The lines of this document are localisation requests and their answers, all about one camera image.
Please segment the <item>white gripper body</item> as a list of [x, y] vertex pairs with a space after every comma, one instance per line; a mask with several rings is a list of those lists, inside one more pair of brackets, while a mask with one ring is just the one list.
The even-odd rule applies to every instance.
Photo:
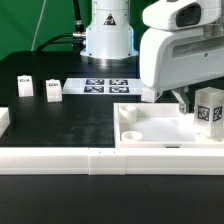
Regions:
[[150, 28], [140, 43], [140, 78], [155, 92], [224, 76], [224, 34], [202, 28], [168, 32]]

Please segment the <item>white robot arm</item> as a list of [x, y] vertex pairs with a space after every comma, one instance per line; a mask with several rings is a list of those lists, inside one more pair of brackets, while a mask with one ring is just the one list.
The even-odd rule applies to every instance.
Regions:
[[141, 15], [130, 23], [130, 0], [92, 0], [80, 56], [100, 65], [136, 57], [142, 99], [171, 90], [187, 111], [188, 86], [224, 76], [224, 0], [135, 1]]

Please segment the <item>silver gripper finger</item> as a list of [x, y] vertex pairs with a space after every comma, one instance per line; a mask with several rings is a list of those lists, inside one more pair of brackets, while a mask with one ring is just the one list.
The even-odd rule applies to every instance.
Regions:
[[176, 97], [179, 102], [179, 111], [183, 114], [187, 114], [189, 112], [189, 99], [186, 95], [188, 92], [188, 87], [179, 87], [172, 90], [172, 93]]

